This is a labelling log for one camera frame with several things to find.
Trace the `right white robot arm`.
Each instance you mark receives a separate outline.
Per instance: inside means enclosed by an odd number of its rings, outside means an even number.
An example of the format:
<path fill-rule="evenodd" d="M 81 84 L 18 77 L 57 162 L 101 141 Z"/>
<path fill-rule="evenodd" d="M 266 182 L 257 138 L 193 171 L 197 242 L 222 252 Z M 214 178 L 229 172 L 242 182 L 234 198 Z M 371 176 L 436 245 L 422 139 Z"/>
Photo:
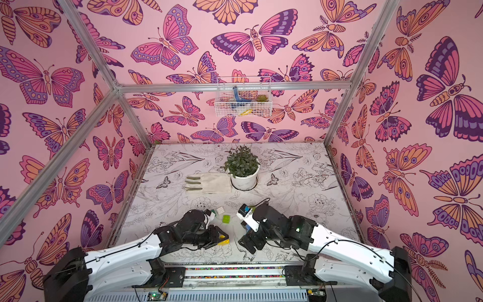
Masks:
<path fill-rule="evenodd" d="M 247 231 L 239 244 L 251 254 L 270 241 L 283 249 L 304 250 L 302 273 L 367 288 L 382 301 L 412 300 L 410 259 L 403 248 L 362 244 L 304 216 L 286 217 L 266 202 L 255 208 L 242 205 L 236 215 Z"/>

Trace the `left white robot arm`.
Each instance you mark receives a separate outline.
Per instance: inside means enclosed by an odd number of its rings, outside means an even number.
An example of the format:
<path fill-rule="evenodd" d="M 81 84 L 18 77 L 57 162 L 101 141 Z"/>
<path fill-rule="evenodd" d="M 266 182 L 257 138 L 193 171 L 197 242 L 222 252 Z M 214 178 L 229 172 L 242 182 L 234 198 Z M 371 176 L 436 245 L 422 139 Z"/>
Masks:
<path fill-rule="evenodd" d="M 109 249 L 71 249 L 43 280 L 45 301 L 84 301 L 122 288 L 156 287 L 167 283 L 162 257 L 193 247 L 210 249 L 230 238 L 212 225 L 215 213 L 190 210 L 147 236 Z"/>

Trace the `yellow lego brick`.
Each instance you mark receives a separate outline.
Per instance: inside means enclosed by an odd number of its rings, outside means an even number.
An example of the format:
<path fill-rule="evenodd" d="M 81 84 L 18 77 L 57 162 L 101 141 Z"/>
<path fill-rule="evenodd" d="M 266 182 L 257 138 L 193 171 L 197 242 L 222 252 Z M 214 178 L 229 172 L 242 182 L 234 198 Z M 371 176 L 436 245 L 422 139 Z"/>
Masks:
<path fill-rule="evenodd" d="M 218 243 L 219 246 L 224 246 L 224 245 L 228 245 L 230 243 L 230 240 L 229 239 L 226 239 L 220 243 Z"/>

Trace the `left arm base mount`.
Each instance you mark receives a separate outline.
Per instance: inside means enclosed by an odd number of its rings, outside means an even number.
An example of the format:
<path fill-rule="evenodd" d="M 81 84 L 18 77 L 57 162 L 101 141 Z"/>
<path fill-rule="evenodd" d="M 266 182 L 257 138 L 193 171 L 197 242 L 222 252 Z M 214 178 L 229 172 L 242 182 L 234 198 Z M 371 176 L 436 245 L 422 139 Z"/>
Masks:
<path fill-rule="evenodd" d="M 136 281 L 132 288 L 182 288 L 186 277 L 186 267 L 166 265 L 159 258 L 147 260 L 142 265 L 146 278 Z"/>

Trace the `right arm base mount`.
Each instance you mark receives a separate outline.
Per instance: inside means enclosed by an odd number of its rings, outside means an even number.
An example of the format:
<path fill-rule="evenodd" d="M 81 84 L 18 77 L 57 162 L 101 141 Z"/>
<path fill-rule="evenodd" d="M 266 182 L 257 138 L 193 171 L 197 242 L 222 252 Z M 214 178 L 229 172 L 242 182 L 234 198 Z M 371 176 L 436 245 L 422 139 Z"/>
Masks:
<path fill-rule="evenodd" d="M 326 286 L 337 285 L 336 281 L 324 281 L 316 276 L 315 264 L 318 255 L 308 254 L 301 265 L 285 266 L 282 275 L 288 286 Z"/>

